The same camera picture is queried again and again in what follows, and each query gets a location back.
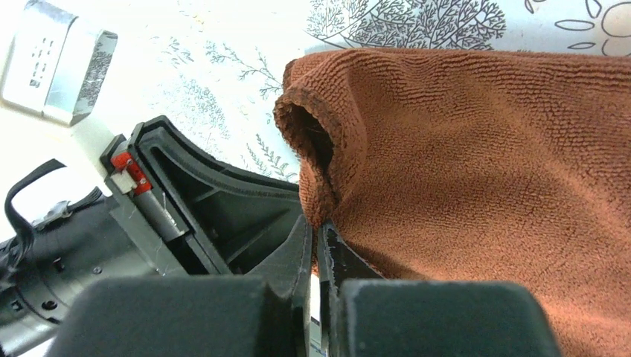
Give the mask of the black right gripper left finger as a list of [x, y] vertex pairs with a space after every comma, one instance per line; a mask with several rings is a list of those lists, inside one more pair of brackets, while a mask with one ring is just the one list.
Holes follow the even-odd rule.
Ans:
[[306, 356], [312, 228], [245, 275], [121, 277], [75, 301], [50, 356]]

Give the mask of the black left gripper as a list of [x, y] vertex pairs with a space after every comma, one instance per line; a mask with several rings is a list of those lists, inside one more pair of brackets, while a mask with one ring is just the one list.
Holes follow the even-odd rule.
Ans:
[[19, 356], [57, 331], [76, 297], [109, 277], [246, 274], [302, 214], [296, 184], [241, 170], [189, 141], [165, 116], [116, 136], [94, 190], [35, 225], [1, 292], [1, 354]]

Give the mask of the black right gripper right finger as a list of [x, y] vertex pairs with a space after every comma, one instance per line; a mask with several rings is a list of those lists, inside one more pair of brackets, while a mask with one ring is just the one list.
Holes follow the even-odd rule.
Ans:
[[392, 280], [332, 222], [318, 230], [321, 345], [329, 356], [559, 356], [541, 306], [505, 281]]

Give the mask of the brown towel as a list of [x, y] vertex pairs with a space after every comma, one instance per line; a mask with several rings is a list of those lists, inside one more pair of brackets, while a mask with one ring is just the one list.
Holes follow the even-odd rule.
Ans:
[[385, 276], [511, 280], [566, 356], [630, 354], [630, 59], [355, 48], [284, 72], [311, 225]]

